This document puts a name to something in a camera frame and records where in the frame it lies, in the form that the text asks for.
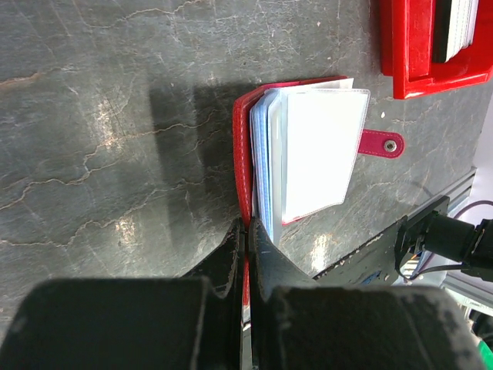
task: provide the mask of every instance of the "red leather wallet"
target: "red leather wallet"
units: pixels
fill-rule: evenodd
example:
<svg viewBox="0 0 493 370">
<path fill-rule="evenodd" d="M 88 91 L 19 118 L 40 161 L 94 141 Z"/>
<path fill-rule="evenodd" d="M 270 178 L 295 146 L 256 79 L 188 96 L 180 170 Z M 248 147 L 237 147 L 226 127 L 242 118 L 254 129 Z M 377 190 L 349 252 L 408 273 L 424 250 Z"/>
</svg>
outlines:
<svg viewBox="0 0 493 370">
<path fill-rule="evenodd" d="M 240 212 L 245 227 L 248 228 L 252 217 L 252 149 L 250 145 L 250 110 L 263 96 L 267 89 L 288 86 L 309 85 L 312 83 L 346 79 L 346 76 L 327 77 L 322 79 L 308 79 L 304 81 L 270 83 L 260 86 L 234 102 L 233 105 L 233 158 L 236 191 L 240 201 Z M 384 158 L 397 158 L 404 152 L 404 138 L 398 133 L 364 129 L 361 135 L 358 153 Z M 243 304 L 250 301 L 248 283 L 248 258 L 245 263 L 243 279 Z"/>
</svg>

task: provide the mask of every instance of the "gray tabletop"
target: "gray tabletop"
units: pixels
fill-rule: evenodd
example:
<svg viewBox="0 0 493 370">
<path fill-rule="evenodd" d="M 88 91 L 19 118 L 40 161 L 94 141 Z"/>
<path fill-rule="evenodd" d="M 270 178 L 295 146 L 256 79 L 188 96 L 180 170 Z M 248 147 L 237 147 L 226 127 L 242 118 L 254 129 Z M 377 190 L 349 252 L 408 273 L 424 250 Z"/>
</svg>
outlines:
<svg viewBox="0 0 493 370">
<path fill-rule="evenodd" d="M 261 83 L 347 75 L 365 127 L 344 204 L 288 227 L 316 274 L 471 167 L 492 84 L 395 101 L 377 1 L 15 0 L 0 4 L 0 337 L 34 284 L 176 276 L 239 215 L 233 101 Z"/>
</svg>

